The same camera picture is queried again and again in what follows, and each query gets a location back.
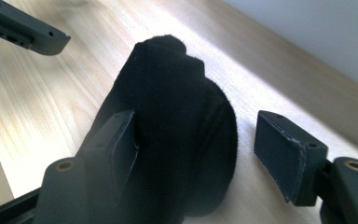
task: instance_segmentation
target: black felt pouch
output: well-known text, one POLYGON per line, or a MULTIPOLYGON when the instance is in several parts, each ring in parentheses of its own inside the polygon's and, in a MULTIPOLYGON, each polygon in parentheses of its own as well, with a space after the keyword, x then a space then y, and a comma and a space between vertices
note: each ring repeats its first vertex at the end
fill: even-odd
POLYGON ((135 45, 77 156, 115 113, 133 109, 139 154, 112 223, 181 223, 224 198, 237 155, 234 111, 171 35, 135 45))

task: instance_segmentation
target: light wood surface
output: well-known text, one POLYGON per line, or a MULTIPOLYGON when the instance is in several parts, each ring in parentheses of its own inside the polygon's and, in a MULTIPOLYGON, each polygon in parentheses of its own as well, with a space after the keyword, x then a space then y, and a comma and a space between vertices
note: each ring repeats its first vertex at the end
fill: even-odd
POLYGON ((358 159, 358 85, 219 1, 8 1, 69 34, 62 54, 0 40, 0 161, 15 197, 75 155, 135 43, 172 34, 205 62, 238 121, 236 173, 223 204, 186 223, 320 223, 319 207, 286 204, 253 153, 258 110, 358 159))

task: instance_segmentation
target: black mount arm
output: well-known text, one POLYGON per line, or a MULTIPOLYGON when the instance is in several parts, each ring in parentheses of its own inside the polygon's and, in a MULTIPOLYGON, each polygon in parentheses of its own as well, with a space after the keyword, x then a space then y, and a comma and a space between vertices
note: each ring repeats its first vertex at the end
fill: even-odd
POLYGON ((289 119, 260 111, 255 154, 279 186, 287 202, 314 206, 324 200, 323 224, 358 224, 358 160, 326 159, 327 146, 289 119))
POLYGON ((137 155, 134 112, 116 113, 82 157, 53 162, 40 189, 0 206, 0 223, 112 223, 137 155))
POLYGON ((71 37, 0 0, 0 37, 43 55, 62 52, 71 37))

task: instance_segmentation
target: black bracket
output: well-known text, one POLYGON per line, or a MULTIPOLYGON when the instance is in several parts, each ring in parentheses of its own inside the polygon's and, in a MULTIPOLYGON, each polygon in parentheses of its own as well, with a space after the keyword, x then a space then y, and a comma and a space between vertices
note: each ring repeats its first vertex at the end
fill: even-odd
POLYGON ((40 189, 0 206, 0 223, 111 223, 138 155, 134 120, 112 116, 81 157, 53 162, 40 189))
POLYGON ((259 111, 255 154, 279 186, 285 200, 295 206, 314 206, 324 200, 324 224, 358 224, 358 160, 330 162, 327 146, 291 120, 259 111))
POLYGON ((0 0, 0 37, 43 55, 62 52, 71 36, 0 0))

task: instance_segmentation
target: screw hole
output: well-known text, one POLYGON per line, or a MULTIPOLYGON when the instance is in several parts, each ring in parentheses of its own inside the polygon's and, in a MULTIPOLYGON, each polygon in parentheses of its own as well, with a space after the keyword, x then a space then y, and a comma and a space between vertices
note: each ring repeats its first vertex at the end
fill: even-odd
POLYGON ((345 161, 345 165, 348 168, 358 172, 358 161, 345 161))
POLYGON ((73 161, 64 161, 56 166, 57 172, 65 172, 72 169, 75 166, 73 161))

